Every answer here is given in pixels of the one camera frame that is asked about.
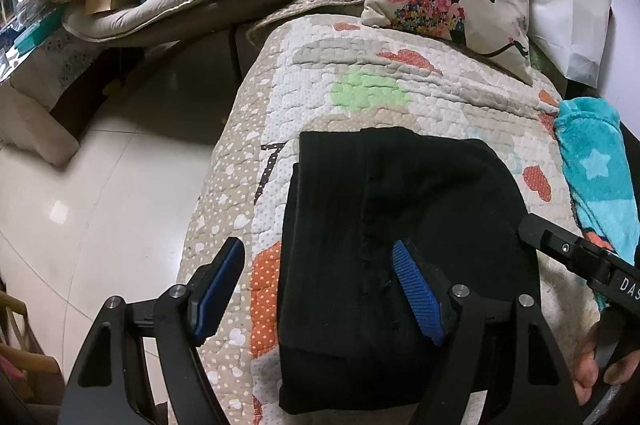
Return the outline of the person's right hand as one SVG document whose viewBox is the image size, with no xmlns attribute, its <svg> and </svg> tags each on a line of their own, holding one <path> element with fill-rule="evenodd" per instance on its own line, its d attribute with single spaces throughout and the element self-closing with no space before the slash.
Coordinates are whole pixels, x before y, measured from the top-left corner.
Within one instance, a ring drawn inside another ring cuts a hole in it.
<svg viewBox="0 0 640 425">
<path fill-rule="evenodd" d="M 600 333 L 600 323 L 594 324 L 586 338 L 576 349 L 572 381 L 578 403 L 585 405 L 592 395 L 594 385 L 600 376 L 596 361 L 596 347 Z M 629 382 L 637 370 L 640 351 L 636 350 L 611 365 L 604 373 L 604 382 L 608 385 L 622 385 Z"/>
</svg>

